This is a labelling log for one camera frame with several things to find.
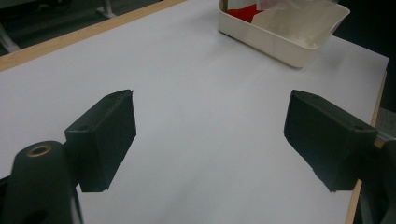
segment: metal leg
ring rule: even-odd
[[[100,14],[102,14],[108,19],[117,17],[117,15],[115,15],[111,10],[110,0],[102,0],[102,4],[103,7],[99,7],[96,9]]]
[[[0,23],[0,44],[3,45],[4,48],[8,52],[14,52],[20,49],[20,47],[12,41],[12,39],[7,34],[6,30],[4,29],[3,25]]]

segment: red object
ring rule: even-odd
[[[254,15],[257,13],[262,12],[262,10],[257,10],[256,4],[249,6],[249,7],[244,7],[240,9],[229,9],[228,14],[242,20],[242,21],[247,21],[251,23],[253,21]]]

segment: white table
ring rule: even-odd
[[[80,193],[85,223],[344,223],[283,135],[290,92],[370,122],[388,59],[331,37],[301,70],[217,30],[190,0],[0,73],[0,176],[106,94],[134,90],[137,136],[110,189]]]

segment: white plastic bin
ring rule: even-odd
[[[350,12],[327,1],[318,4],[305,10],[264,10],[252,23],[219,10],[219,31],[293,67],[305,67]]]

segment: wooden trim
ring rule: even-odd
[[[77,43],[94,35],[99,35],[125,23],[136,21],[147,15],[153,14],[168,7],[184,2],[186,0],[163,0],[147,7],[142,7],[132,12],[123,14],[111,20],[102,21],[77,30],[67,35],[62,35],[32,47],[21,49],[0,57],[0,71],[27,63],[33,59],[49,54],[55,50]]]
[[[382,84],[381,84],[381,89],[379,90],[379,94],[376,98],[376,104],[375,104],[375,110],[374,114],[371,120],[371,126],[375,127],[376,125],[376,119],[378,117],[378,111],[379,111],[379,106],[381,104],[381,99],[382,99],[382,92],[384,91],[384,85],[385,85],[385,80],[387,79],[387,72],[385,72],[384,78],[382,79]],[[355,188],[353,189],[352,192],[352,197],[350,199],[349,203],[349,208],[347,210],[347,215],[346,215],[346,224],[352,224],[353,219],[355,218],[355,213],[356,209],[358,208],[358,200],[359,200],[359,195],[361,194],[361,181],[358,180],[358,182],[355,185]]]

